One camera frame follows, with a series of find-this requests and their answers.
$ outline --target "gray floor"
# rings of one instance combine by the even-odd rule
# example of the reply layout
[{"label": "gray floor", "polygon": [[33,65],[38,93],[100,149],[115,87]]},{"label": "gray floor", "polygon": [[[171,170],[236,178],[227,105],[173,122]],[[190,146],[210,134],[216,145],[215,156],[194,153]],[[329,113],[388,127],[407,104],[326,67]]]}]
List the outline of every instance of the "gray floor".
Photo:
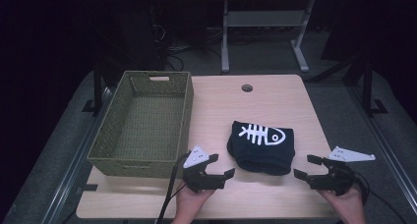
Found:
[{"label": "gray floor", "polygon": [[[289,43],[296,34],[297,29],[286,32],[260,30],[257,32],[256,42],[231,45],[229,75],[295,74],[308,79],[336,64],[320,59],[327,34],[308,32],[302,49],[311,70],[308,74],[301,73]],[[219,75],[220,58],[213,51],[220,53],[220,45],[210,46],[210,51],[191,50],[176,56],[184,62],[184,71],[190,71],[194,76]],[[175,68],[180,67],[178,60],[173,58],[170,60]],[[378,75],[375,75],[373,97],[383,102],[388,114],[376,115],[373,119],[365,116],[356,99],[360,94],[361,86],[344,86],[341,83],[343,76],[344,71],[340,71],[320,83],[306,84],[328,144],[331,148],[338,145],[375,154],[376,161],[358,162],[351,167],[363,174],[372,190],[383,196],[408,223],[417,223],[416,212],[403,192],[406,189],[397,182],[396,175],[388,162],[389,158],[385,156],[381,146],[382,143],[389,144],[399,164],[406,171],[410,183],[416,184],[417,162],[414,159],[414,155],[417,154],[416,125],[393,97],[388,84]],[[58,213],[55,215],[57,218],[52,221],[43,219],[77,149],[82,141],[86,140],[86,132],[95,122],[91,113],[82,112],[87,100],[93,98],[92,90],[92,74],[89,74],[74,93],[73,99],[69,102],[67,110],[33,167],[4,223],[62,223],[76,209],[91,168],[84,159],[80,171],[75,174],[75,180],[71,181],[71,186],[68,187],[69,192],[62,196],[63,206],[57,209]],[[395,214],[374,196],[370,196],[365,207],[368,223],[399,223]],[[336,219],[229,220],[227,223],[335,223],[336,221]],[[72,215],[67,223],[153,223],[153,221],[82,220]]]}]

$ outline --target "person's left hand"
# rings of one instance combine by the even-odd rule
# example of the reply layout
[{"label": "person's left hand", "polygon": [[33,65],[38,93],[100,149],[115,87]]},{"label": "person's left hand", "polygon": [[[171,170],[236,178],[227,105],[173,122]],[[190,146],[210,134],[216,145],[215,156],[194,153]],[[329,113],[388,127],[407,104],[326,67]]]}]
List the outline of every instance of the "person's left hand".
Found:
[{"label": "person's left hand", "polygon": [[206,200],[215,192],[215,190],[205,190],[200,193],[194,193],[184,181],[178,185],[177,190],[185,186],[177,195],[177,211],[172,224],[189,224],[199,214]]}]

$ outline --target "fish head print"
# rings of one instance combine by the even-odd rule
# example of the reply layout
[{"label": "fish head print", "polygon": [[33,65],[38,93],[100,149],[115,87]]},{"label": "fish head print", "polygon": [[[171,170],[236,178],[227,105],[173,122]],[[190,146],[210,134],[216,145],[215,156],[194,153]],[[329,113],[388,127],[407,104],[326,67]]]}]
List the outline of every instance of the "fish head print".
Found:
[{"label": "fish head print", "polygon": [[257,145],[278,145],[285,141],[285,132],[278,128],[263,127],[256,124],[249,124],[248,128],[242,127],[239,137],[246,134],[246,139]]}]

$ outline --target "black fabric with fish print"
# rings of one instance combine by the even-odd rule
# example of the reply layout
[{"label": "black fabric with fish print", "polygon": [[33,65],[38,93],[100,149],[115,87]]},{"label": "black fabric with fish print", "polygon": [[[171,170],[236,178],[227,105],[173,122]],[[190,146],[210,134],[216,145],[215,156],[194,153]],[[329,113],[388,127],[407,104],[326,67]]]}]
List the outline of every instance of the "black fabric with fish print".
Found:
[{"label": "black fabric with fish print", "polygon": [[227,150],[245,170],[286,175],[295,155],[294,132],[234,121]]}]

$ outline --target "green rectangular basket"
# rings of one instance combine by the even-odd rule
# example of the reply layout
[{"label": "green rectangular basket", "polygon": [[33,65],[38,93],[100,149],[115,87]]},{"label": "green rectangular basket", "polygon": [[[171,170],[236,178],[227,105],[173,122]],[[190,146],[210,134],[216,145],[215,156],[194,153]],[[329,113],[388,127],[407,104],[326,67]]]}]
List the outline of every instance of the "green rectangular basket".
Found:
[{"label": "green rectangular basket", "polygon": [[169,178],[188,150],[193,96],[190,73],[125,72],[88,161],[107,176]]}]

